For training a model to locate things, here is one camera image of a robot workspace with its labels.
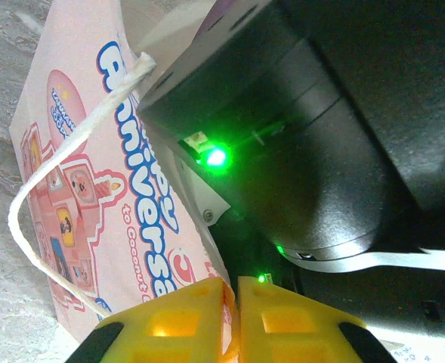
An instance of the glowing green light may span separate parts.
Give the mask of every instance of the glowing green light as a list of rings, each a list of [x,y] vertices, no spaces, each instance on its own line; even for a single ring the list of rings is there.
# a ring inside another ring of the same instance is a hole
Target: glowing green light
[[[215,148],[210,152],[209,157],[207,158],[207,165],[223,166],[226,159],[226,153],[222,149]]]

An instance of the yellow plastic part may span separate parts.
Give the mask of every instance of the yellow plastic part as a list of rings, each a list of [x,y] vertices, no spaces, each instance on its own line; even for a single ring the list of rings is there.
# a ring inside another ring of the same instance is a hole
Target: yellow plastic part
[[[241,363],[361,363],[338,328],[363,322],[256,278],[239,277]]]
[[[238,326],[222,355],[224,302],[236,317],[234,295],[222,278],[209,278],[104,319],[124,327],[103,363],[226,362],[238,354]]]
[[[222,354],[224,304],[233,318]],[[222,278],[208,278],[103,320],[124,324],[102,363],[361,363],[339,330],[345,312],[256,278],[239,278],[239,308]]]

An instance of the pink paper bag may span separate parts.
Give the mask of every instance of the pink paper bag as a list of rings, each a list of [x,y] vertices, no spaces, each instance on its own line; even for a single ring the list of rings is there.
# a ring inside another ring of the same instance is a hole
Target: pink paper bag
[[[10,127],[24,181],[133,61],[118,1],[53,2]],[[157,163],[137,104],[132,94],[28,199],[42,258],[113,312],[209,276],[227,280]],[[83,340],[98,317],[49,284],[59,322]]]

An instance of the pink character illustration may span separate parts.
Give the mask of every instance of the pink character illustration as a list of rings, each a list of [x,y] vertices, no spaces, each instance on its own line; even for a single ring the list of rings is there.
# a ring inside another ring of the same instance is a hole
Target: pink character illustration
[[[92,203],[94,200],[93,184],[91,178],[82,170],[76,170],[71,174],[71,185],[74,191],[85,203]]]
[[[61,227],[61,234],[66,234],[73,231],[73,226],[71,225],[70,219],[67,217],[60,222],[60,227]]]
[[[36,134],[32,134],[30,141],[31,167],[35,172],[42,164],[41,151],[39,150],[39,142]]]

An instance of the stone surface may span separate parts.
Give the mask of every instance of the stone surface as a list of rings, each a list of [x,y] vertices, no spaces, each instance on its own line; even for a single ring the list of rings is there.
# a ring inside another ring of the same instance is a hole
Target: stone surface
[[[0,0],[0,362],[64,361],[77,347],[57,323],[46,277],[30,264],[7,226],[9,204],[21,185],[8,126],[49,5]],[[37,249],[26,206],[20,220]]]

